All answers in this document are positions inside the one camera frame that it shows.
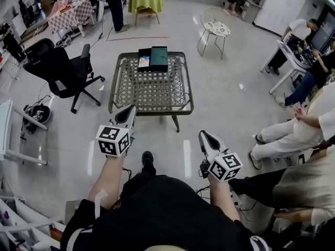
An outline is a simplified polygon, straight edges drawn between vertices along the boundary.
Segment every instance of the box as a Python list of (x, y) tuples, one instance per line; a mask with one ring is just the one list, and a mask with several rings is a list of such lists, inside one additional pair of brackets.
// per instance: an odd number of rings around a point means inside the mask
[(168, 48), (152, 47), (139, 49), (137, 70), (139, 72), (167, 72)]
[(95, 137), (102, 153), (120, 157), (130, 146), (129, 129), (100, 125)]

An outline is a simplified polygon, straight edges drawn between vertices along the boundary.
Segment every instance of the white desk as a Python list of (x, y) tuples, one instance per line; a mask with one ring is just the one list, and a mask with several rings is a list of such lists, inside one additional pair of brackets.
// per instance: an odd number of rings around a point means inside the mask
[(12, 126), (12, 114), (13, 110), (18, 113), (19, 115), (23, 116), (23, 118), (27, 119), (29, 122), (37, 125), (38, 127), (48, 130), (48, 128), (41, 124), (40, 122), (36, 121), (34, 118), (27, 115), (22, 110), (16, 108), (13, 105), (13, 101), (10, 99), (5, 103), (0, 105), (0, 161), (4, 160), (6, 156), (14, 157), (23, 159), (29, 162), (47, 165), (48, 162), (39, 160), (28, 155), (24, 155), (21, 153), (17, 153), (13, 150), (9, 149), (9, 142), (10, 142), (10, 128)]
[(272, 54), (271, 58), (264, 64), (264, 66), (260, 69), (261, 72), (263, 72), (265, 70), (265, 68), (267, 67), (267, 65), (270, 63), (271, 59), (275, 56), (275, 54), (277, 53), (277, 51), (279, 49), (282, 50), (282, 52), (284, 53), (284, 55), (286, 56), (287, 60), (290, 62), (292, 68), (289, 69), (289, 71), (278, 81), (277, 84), (275, 84), (274, 87), (271, 88), (271, 90), (269, 91), (270, 94), (272, 94), (278, 87), (281, 86), (282, 83), (285, 82), (286, 79), (288, 79), (293, 73), (295, 72), (300, 72), (300, 73), (306, 73), (306, 70), (302, 67), (300, 67), (294, 60), (293, 58), (293, 52), (291, 51), (290, 48), (284, 48), (285, 43), (283, 43), (282, 41), (277, 40), (277, 44), (278, 44), (278, 48), (276, 49), (276, 51)]

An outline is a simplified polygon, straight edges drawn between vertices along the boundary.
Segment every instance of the wall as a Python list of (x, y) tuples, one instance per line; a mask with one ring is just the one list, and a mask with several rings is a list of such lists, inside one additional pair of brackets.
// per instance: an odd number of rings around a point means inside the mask
[(297, 19), (318, 19), (325, 4), (324, 0), (306, 0)]
[(282, 35), (289, 23), (300, 14), (305, 2), (306, 0), (266, 0), (255, 24)]

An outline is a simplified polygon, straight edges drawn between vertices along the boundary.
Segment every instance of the green tablecloth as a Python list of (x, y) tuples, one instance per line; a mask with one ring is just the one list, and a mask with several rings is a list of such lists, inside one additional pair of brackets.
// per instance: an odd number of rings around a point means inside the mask
[(163, 5), (164, 0), (129, 0), (128, 11), (135, 13), (138, 7), (148, 7), (159, 13), (162, 11)]

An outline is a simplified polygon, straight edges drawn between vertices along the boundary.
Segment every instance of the white floor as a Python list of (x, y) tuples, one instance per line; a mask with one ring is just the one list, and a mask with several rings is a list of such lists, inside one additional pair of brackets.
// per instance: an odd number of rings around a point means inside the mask
[[(137, 118), (136, 140), (125, 160), (125, 167), (131, 169), (133, 174), (140, 172), (141, 154), (149, 150), (154, 155), (158, 174), (179, 178), (194, 189), (203, 188), (208, 181), (198, 175), (199, 164), (204, 158), (198, 133), (208, 130), (220, 136), (228, 148), (238, 153), (244, 163), (240, 178), (258, 174), (247, 159), (247, 152), (255, 145), (253, 135), (266, 126), (290, 118), (288, 112), (282, 110), (269, 94), (279, 77), (259, 72), (275, 50), (278, 37), (227, 16), (226, 24), (232, 32), (226, 40), (224, 59), (220, 59), (213, 39), (209, 41), (204, 57), (201, 57), (196, 47), (203, 33), (200, 14), (207, 7), (199, 3), (167, 0), (160, 14), (160, 25), (153, 17), (141, 17), (137, 27), (133, 26), (134, 17), (125, 10), (125, 23), (131, 24), (131, 29), (117, 35), (113, 30), (109, 39), (168, 38), (116, 41), (106, 41), (112, 27), (111, 15), (107, 10), (104, 36), (91, 49), (94, 72), (104, 76), (106, 81), (98, 81), (87, 88), (102, 105), (98, 107), (88, 97), (81, 95), (77, 103), (78, 112), (74, 115), (70, 112), (73, 98), (54, 97), (46, 103), (53, 113), (47, 124), (49, 130), (46, 133), (38, 130), (33, 135), (27, 135), (28, 141), (22, 144), (25, 153), (35, 157), (41, 155), (49, 164), (38, 166), (2, 162), (0, 173), (8, 180), (14, 194), (24, 197), (30, 206), (48, 216), (63, 214), (67, 201), (83, 199), (88, 195), (105, 161), (105, 156), (94, 143), (94, 137), (99, 125), (109, 120), (107, 105), (118, 55), (153, 45), (166, 45), (169, 51), (186, 54), (195, 109), (190, 116), (178, 118), (180, 133), (176, 133), (171, 117)], [(66, 48), (69, 57), (81, 55), (84, 44), (92, 45), (97, 40), (101, 24), (87, 27), (86, 32), (86, 38), (77, 37)], [(45, 37), (57, 41), (57, 35), (52, 35), (48, 28), (25, 46)], [(38, 97), (49, 94), (49, 87), (44, 85), (42, 79), (23, 69), (18, 72), (18, 77), (20, 80), (14, 81), (6, 77), (4, 72), (0, 74), (0, 102), (10, 97), (18, 107), (23, 108), (26, 104), (35, 103)], [(290, 82), (287, 81), (281, 89), (290, 89)], [(283, 166), (269, 161), (261, 172)], [(124, 173), (123, 182), (127, 178), (128, 175)], [(253, 201), (249, 199), (243, 207), (252, 205)], [(266, 221), (268, 213), (264, 214), (264, 207), (260, 204), (253, 213), (246, 212), (257, 221)]]

